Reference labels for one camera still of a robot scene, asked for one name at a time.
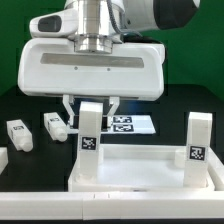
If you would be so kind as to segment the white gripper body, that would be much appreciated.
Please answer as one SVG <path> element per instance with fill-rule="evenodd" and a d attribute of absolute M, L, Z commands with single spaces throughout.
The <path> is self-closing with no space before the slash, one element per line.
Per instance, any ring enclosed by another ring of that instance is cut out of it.
<path fill-rule="evenodd" d="M 146 101 L 164 91 L 162 44 L 115 44 L 110 54 L 77 53 L 67 39 L 35 38 L 22 51 L 18 86 L 27 95 L 121 97 Z"/>

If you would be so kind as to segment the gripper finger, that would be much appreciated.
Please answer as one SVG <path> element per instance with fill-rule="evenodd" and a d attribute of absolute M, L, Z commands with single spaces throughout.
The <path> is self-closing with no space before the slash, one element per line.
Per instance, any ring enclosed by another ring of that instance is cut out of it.
<path fill-rule="evenodd" d="M 68 123 L 67 123 L 67 133 L 68 134 L 77 134 L 78 133 L 78 130 L 74 128 L 75 113 L 72 108 L 72 106 L 74 105 L 74 102 L 75 102 L 75 100 L 74 100 L 73 95 L 67 95 L 67 94 L 63 95 L 62 103 L 69 115 L 69 119 L 68 119 Z"/>
<path fill-rule="evenodd" d="M 112 125 L 112 118 L 117 111 L 120 105 L 120 98 L 119 97 L 110 97 L 109 98 L 109 106 L 110 109 L 106 115 L 103 116 L 102 119 L 102 130 L 107 131 Z"/>

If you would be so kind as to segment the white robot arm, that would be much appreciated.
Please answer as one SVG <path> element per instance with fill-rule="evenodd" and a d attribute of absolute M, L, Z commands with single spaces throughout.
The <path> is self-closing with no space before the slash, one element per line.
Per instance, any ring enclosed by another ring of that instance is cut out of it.
<path fill-rule="evenodd" d="M 112 108 L 107 134 L 153 134 L 147 115 L 117 115 L 121 99 L 154 101 L 164 91 L 166 48 L 142 31 L 185 26 L 200 0 L 66 0 L 59 12 L 30 21 L 18 86 L 27 95 L 59 96 L 73 115 L 76 97 L 103 97 Z"/>

